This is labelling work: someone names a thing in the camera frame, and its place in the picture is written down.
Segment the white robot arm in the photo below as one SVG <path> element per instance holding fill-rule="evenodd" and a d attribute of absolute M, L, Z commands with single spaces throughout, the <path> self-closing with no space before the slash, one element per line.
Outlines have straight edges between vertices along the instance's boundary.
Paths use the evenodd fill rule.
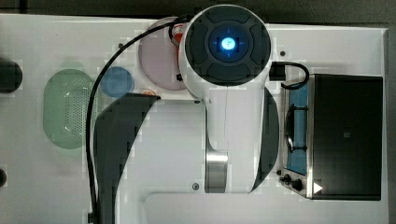
<path fill-rule="evenodd" d="M 250 10 L 209 7 L 187 24 L 178 65 L 191 102 L 174 101 L 175 115 L 200 111 L 197 146 L 172 134 L 158 146 L 138 133 L 160 114 L 157 95 L 127 93 L 97 118 L 93 150 L 98 224 L 146 224 L 144 202 L 156 193 L 250 193 L 259 184 L 264 146 L 265 83 L 271 36 Z"/>

